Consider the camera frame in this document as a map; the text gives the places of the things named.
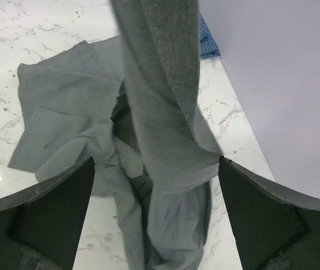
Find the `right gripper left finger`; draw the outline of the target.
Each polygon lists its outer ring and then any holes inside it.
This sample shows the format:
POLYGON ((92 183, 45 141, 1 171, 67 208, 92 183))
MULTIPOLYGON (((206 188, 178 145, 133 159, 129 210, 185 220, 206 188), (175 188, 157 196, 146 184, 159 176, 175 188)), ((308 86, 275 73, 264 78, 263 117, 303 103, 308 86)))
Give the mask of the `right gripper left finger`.
POLYGON ((72 269, 93 181, 89 157, 0 198, 0 269, 72 269))

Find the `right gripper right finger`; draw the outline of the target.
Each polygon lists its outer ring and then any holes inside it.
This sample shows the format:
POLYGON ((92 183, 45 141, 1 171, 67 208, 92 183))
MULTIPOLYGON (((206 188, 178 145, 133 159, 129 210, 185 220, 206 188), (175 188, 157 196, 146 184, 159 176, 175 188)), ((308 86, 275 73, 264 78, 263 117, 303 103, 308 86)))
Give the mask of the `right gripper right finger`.
POLYGON ((320 199, 224 156, 219 183, 243 269, 320 269, 320 199))

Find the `grey long sleeve shirt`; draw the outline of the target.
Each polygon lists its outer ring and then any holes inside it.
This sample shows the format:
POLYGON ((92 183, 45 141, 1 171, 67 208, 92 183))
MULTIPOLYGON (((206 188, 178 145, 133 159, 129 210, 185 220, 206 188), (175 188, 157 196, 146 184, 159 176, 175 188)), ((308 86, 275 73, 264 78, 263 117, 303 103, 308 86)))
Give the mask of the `grey long sleeve shirt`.
POLYGON ((130 269, 198 269, 221 155, 198 104, 198 1, 112 1, 120 34, 17 70, 9 167, 43 181, 93 157, 130 269))

